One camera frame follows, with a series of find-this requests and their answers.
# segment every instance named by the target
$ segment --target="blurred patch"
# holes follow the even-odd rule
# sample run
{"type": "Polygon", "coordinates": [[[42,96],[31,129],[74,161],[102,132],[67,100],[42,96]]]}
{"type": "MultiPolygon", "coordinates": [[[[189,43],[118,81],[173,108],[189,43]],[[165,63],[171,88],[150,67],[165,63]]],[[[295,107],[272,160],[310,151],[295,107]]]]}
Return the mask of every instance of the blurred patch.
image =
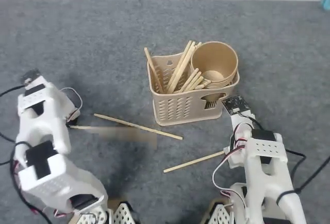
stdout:
{"type": "Polygon", "coordinates": [[[98,134],[102,138],[118,142],[147,143],[157,149],[157,134],[133,127],[89,127],[88,133],[98,134]]]}

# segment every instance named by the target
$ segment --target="paper cup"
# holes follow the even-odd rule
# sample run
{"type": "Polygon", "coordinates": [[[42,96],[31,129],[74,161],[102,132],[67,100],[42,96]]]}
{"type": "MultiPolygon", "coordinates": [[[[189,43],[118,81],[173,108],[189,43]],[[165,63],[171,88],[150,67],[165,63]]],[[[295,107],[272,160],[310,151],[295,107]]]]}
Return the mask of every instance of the paper cup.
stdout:
{"type": "Polygon", "coordinates": [[[191,58],[191,68],[199,68],[205,80],[211,83],[206,88],[222,88],[234,78],[238,57],[229,45],[211,41],[199,46],[191,58]]]}

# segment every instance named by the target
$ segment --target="plastic basket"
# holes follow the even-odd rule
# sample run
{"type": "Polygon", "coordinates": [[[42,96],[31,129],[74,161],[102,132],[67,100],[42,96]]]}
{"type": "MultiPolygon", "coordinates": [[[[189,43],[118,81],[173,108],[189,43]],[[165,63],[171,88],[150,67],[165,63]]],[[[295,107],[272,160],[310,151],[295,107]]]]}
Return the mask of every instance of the plastic basket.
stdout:
{"type": "MultiPolygon", "coordinates": [[[[182,53],[169,56],[153,56],[156,73],[163,89],[166,88],[182,53]]],[[[180,89],[189,76],[190,66],[187,65],[176,89],[180,89]]],[[[215,119],[222,114],[221,100],[227,98],[239,82],[237,72],[230,85],[220,89],[200,89],[177,94],[160,94],[154,74],[147,64],[149,86],[153,96],[156,122],[161,126],[184,124],[189,122],[215,119]],[[221,94],[217,101],[206,101],[205,96],[221,94]]]]}

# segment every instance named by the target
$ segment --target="gray carpet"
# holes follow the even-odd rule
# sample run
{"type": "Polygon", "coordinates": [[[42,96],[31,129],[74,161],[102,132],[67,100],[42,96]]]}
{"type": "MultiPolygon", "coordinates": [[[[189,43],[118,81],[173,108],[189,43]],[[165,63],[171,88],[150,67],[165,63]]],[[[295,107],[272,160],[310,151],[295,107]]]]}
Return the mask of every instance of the gray carpet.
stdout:
{"type": "MultiPolygon", "coordinates": [[[[18,85],[23,73],[38,67],[58,88],[80,93],[80,124],[115,125],[92,116],[98,112],[160,129],[143,47],[155,55],[172,54],[189,39],[224,41],[237,50],[237,92],[266,128],[283,135],[287,148],[308,156],[296,175],[299,186],[330,153],[330,13],[318,3],[1,0],[0,89],[18,85]]],[[[19,128],[20,92],[1,99],[0,131],[10,137],[19,128]]],[[[161,129],[184,140],[159,136],[153,150],[71,130],[69,158],[94,173],[110,197],[128,199],[143,224],[199,223],[219,195],[211,181],[219,158],[166,175],[162,170],[221,150],[231,133],[229,118],[161,129]]],[[[0,148],[0,158],[7,159],[12,145],[1,142],[0,148]]],[[[298,158],[289,160],[292,168],[298,158]]],[[[43,223],[20,203],[7,166],[0,167],[0,176],[0,222],[43,223]]],[[[244,181],[244,171],[224,166],[216,180],[230,186],[244,181]]],[[[330,166],[301,193],[309,224],[328,223],[329,189],[330,166]]]]}

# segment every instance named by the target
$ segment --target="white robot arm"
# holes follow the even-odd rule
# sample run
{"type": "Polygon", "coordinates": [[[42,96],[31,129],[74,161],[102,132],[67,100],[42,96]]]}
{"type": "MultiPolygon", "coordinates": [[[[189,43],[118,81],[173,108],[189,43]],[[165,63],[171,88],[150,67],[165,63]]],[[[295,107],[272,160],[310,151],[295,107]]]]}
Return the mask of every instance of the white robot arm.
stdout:
{"type": "Polygon", "coordinates": [[[25,93],[18,97],[20,132],[15,158],[24,167],[18,172],[22,190],[63,213],[87,213],[97,209],[98,223],[112,223],[108,195],[90,172],[77,168],[65,154],[71,145],[66,123],[80,112],[65,93],[47,82],[39,71],[24,77],[25,93]]]}
{"type": "Polygon", "coordinates": [[[252,122],[255,116],[240,96],[223,103],[234,129],[234,138],[224,151],[228,154],[235,147],[242,146],[242,149],[228,158],[228,162],[230,168],[244,166],[246,177],[246,184],[236,183],[231,186],[241,195],[246,205],[237,194],[230,194],[236,224],[306,224],[300,198],[296,193],[279,198],[283,192],[294,190],[282,136],[255,129],[252,122]]]}

